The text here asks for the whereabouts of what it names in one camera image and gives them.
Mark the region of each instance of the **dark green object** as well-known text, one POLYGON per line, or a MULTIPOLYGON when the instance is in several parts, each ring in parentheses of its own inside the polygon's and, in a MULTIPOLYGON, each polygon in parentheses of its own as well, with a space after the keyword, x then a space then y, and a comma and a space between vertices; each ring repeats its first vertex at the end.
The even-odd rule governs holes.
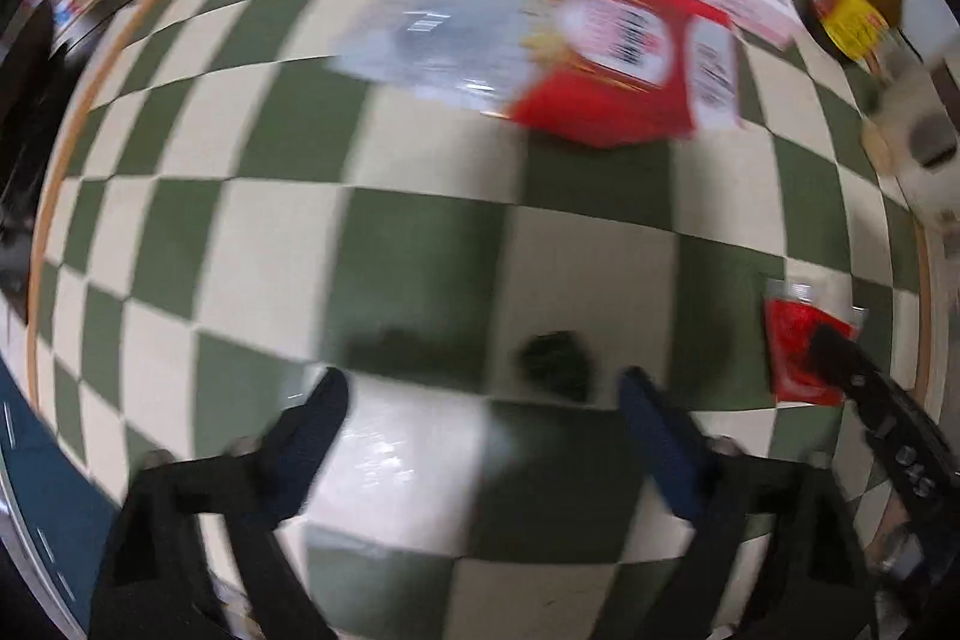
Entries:
POLYGON ((534 386, 580 404, 589 398, 593 362, 573 332, 535 336, 523 346, 517 360, 534 386))

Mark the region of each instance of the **small red plastic bag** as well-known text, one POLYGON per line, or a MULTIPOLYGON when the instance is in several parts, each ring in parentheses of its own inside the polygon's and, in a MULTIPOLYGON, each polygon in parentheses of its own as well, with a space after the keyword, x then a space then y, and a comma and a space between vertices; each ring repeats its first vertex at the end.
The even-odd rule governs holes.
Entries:
POLYGON ((813 288, 771 280, 764 301, 767 344, 774 370, 774 396, 778 402, 808 402, 840 407, 843 391, 826 386, 808 365, 810 338, 827 324, 848 339, 856 338, 864 311, 851 308, 851 323, 837 319, 813 304, 813 288))
POLYGON ((523 44, 541 67, 507 111, 596 148, 738 123, 730 17, 698 0, 541 0, 523 44))

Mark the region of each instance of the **yellow label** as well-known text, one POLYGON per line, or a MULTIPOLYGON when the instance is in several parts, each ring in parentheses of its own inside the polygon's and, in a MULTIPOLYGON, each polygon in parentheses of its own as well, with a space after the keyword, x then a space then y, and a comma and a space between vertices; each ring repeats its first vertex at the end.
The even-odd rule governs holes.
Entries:
POLYGON ((837 0, 821 22, 840 52, 854 61, 876 47, 889 28, 883 15, 866 0, 837 0))

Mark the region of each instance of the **black object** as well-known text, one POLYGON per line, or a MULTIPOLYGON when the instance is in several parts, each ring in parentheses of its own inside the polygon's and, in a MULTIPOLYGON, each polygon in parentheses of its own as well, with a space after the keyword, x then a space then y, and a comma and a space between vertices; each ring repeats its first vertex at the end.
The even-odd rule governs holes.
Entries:
POLYGON ((530 383, 584 403, 589 397, 593 365, 587 349, 573 332, 534 336, 517 354, 520 369, 530 383))
POLYGON ((936 424, 894 381, 829 326, 810 340, 817 373, 856 404, 864 437, 909 521, 884 585, 913 622, 904 638, 947 637, 960 624, 960 477, 936 424))
POLYGON ((684 507, 695 530, 633 637, 709 636, 754 513, 776 520, 736 637, 854 640, 875 631, 875 583, 829 470, 714 447, 637 367, 621 377, 620 408, 667 504, 684 507))
POLYGON ((93 591, 90 640, 230 637, 210 581, 197 513, 224 516, 251 611, 267 640, 335 640, 275 539, 295 515, 347 415, 330 369, 241 456, 163 463, 133 478, 93 591))

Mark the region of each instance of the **blue surface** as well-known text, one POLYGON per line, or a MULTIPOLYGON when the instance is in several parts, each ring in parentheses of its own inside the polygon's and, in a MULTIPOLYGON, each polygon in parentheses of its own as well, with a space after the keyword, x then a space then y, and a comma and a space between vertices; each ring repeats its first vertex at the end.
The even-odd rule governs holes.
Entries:
POLYGON ((7 404, 13 429, 11 441, 5 421, 0 441, 14 499, 51 581, 86 631, 100 557, 117 509, 64 456, 3 362, 0 401, 7 404))

